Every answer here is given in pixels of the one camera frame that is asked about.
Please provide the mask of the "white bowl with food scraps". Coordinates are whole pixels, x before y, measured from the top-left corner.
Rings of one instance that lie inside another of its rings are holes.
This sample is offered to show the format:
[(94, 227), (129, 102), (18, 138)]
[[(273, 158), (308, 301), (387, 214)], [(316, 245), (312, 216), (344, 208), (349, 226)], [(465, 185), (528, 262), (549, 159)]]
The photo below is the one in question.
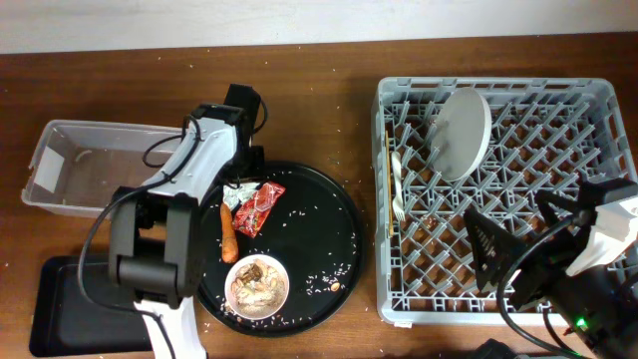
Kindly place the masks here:
[(252, 254), (239, 259), (226, 275), (225, 302), (242, 318), (262, 320), (283, 307), (289, 289), (288, 273), (277, 259)]

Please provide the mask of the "grey round plate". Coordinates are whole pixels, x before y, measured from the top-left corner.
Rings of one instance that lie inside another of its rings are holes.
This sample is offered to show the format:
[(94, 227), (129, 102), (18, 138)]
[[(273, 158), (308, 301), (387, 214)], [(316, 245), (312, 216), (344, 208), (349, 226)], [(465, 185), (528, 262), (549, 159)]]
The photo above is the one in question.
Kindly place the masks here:
[(443, 180), (462, 180), (483, 159), (491, 133), (486, 99), (472, 88), (461, 88), (445, 101), (434, 121), (431, 150), (438, 149), (432, 168)]

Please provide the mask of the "orange carrot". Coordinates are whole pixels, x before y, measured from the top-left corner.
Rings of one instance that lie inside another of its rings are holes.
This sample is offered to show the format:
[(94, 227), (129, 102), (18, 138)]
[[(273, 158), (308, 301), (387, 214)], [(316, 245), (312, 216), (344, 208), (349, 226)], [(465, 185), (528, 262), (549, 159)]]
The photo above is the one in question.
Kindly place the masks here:
[(235, 263), (238, 260), (239, 250), (235, 230), (232, 224), (232, 213), (226, 203), (220, 206), (221, 220), (221, 259), (225, 263)]

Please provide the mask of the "silver foil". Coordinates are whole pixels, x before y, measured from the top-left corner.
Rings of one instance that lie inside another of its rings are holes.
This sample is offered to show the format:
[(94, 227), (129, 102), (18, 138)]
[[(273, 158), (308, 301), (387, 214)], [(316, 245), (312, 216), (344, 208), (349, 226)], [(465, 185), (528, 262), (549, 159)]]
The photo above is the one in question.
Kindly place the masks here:
[(236, 186), (225, 185), (223, 187), (223, 203), (230, 209), (235, 210), (249, 201), (258, 191), (259, 182), (244, 182)]

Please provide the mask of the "white plastic fork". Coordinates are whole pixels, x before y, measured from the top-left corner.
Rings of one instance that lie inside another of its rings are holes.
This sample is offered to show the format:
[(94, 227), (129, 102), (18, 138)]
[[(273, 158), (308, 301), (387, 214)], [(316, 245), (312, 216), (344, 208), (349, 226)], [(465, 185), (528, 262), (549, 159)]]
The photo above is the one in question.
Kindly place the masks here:
[(398, 152), (391, 152), (390, 163), (392, 178), (395, 185), (395, 196), (393, 198), (393, 211), (398, 222), (405, 220), (405, 210), (403, 202), (403, 188), (401, 180), (402, 163)]

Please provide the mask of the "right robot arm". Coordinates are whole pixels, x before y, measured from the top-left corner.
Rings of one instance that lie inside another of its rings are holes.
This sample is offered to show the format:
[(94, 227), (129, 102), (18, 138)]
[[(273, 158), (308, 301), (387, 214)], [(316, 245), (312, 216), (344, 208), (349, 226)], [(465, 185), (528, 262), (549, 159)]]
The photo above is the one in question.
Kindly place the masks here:
[(540, 190), (534, 197), (545, 224), (523, 240), (474, 208), (464, 214), (476, 281), (495, 295), (504, 322), (527, 341), (566, 358), (560, 339), (547, 343), (517, 325), (507, 309), (547, 301), (599, 358), (637, 355), (637, 277), (608, 269), (637, 239), (637, 184), (630, 179), (584, 182), (576, 199)]

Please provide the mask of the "wooden chopstick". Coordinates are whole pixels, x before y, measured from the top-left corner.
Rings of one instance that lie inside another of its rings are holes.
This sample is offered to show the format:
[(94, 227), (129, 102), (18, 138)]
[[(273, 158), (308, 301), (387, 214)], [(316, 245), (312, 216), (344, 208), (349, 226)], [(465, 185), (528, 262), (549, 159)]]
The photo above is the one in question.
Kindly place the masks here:
[(389, 238), (392, 238), (394, 236), (394, 229), (393, 229), (393, 216), (394, 216), (394, 211), (393, 211), (393, 206), (392, 206), (392, 169), (391, 169), (391, 154), (390, 154), (390, 143), (389, 143), (389, 133), (386, 130), (384, 132), (385, 135), (385, 153), (386, 153), (386, 167), (387, 167), (387, 187), (388, 187), (388, 195), (387, 195), (387, 200), (389, 202), (389, 207), (388, 207), (388, 230), (389, 230)]

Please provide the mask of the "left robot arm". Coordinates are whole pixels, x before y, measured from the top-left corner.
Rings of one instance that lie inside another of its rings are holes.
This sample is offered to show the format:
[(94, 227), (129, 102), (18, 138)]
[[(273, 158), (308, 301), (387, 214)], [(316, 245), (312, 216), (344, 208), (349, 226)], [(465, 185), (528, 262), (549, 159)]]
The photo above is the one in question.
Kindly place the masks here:
[(175, 152), (137, 188), (122, 186), (111, 217), (109, 276), (133, 295), (158, 358), (204, 358), (193, 296), (203, 277), (208, 240), (204, 205), (263, 163), (252, 145), (266, 112), (251, 87), (232, 84), (222, 104), (186, 115)]

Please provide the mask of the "red snack wrapper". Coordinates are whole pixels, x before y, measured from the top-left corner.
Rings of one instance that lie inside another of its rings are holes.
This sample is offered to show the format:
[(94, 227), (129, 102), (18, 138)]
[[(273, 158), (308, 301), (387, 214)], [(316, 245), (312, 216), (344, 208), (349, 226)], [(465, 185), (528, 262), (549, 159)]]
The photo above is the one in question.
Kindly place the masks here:
[(239, 210), (235, 213), (233, 228), (254, 238), (259, 234), (279, 198), (285, 193), (285, 187), (267, 181), (250, 193), (251, 197), (242, 200)]

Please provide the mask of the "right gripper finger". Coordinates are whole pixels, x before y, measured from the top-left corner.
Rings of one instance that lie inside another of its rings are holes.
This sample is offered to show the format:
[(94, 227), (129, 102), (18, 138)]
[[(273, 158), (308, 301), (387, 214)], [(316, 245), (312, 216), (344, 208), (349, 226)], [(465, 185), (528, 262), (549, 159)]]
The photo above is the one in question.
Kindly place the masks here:
[(576, 200), (544, 189), (539, 190), (534, 195), (534, 200), (543, 218), (543, 222), (547, 227), (553, 227), (558, 224), (557, 209), (564, 209), (572, 214), (574, 216), (574, 220), (572, 221), (573, 225), (583, 225), (581, 207)]
[(463, 219), (472, 246), (478, 290), (494, 292), (526, 250), (526, 244), (474, 208), (467, 209)]

